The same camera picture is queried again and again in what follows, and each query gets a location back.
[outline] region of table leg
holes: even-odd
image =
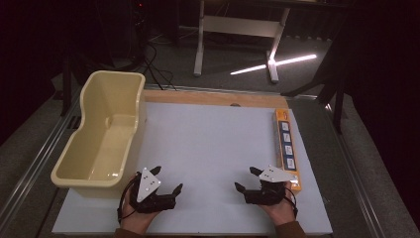
[[[267,68],[269,71],[269,76],[271,82],[278,83],[278,73],[277,66],[275,65],[275,52],[277,51],[278,44],[280,43],[281,35],[283,34],[284,26],[286,25],[287,16],[290,12],[290,8],[285,8],[283,15],[281,16],[281,21],[278,24],[277,32],[275,33],[274,40],[272,42],[271,51],[266,53],[267,57]]]
[[[198,48],[197,48],[197,55],[195,56],[195,66],[194,66],[194,76],[201,76],[201,68],[203,66],[203,54],[204,54],[204,47],[203,47],[203,27],[204,22],[204,1],[200,3],[200,20],[198,26]]]

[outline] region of metal stand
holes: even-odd
[[[274,56],[284,30],[290,8],[285,8],[280,22],[238,19],[204,15],[204,1],[200,4],[200,19],[198,28],[198,48],[195,57],[194,75],[200,76],[203,65],[203,34],[206,32],[218,32],[239,34],[257,37],[273,38],[271,50],[267,52],[267,68],[271,81],[278,83],[278,73],[275,66]]]

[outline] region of metal rail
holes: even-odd
[[[58,122],[55,124],[52,132],[47,138],[46,142],[41,147],[40,151],[32,161],[31,165],[21,176],[19,181],[16,183],[15,188],[7,199],[5,205],[0,211],[0,237],[4,237],[7,228],[9,227],[13,217],[18,212],[26,196],[30,192],[32,186],[40,175],[44,168],[44,165],[50,158],[50,155],[55,148],[56,143],[60,139],[62,133],[66,129],[66,125],[70,121],[71,115],[78,106],[79,102],[79,91],[78,89],[73,97],[73,103],[70,110],[67,112],[65,117],[60,117]]]

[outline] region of wrist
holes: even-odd
[[[133,223],[133,222],[125,222],[124,223],[123,222],[121,224],[121,228],[124,229],[124,230],[134,232],[134,233],[139,234],[139,235],[145,235],[150,224],[151,224],[150,221],[145,221],[145,220],[142,221],[142,222],[137,221],[135,223]]]

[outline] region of white table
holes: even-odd
[[[171,193],[183,183],[174,210],[162,212],[149,234],[273,233],[268,217],[245,204],[234,182],[258,189],[249,167],[275,164],[271,108],[148,103],[145,140],[138,170],[162,166],[157,194]],[[302,191],[297,194],[297,220],[307,234],[332,233],[298,127],[291,127]],[[112,233],[118,227],[119,199],[85,198],[70,190],[53,233]]]

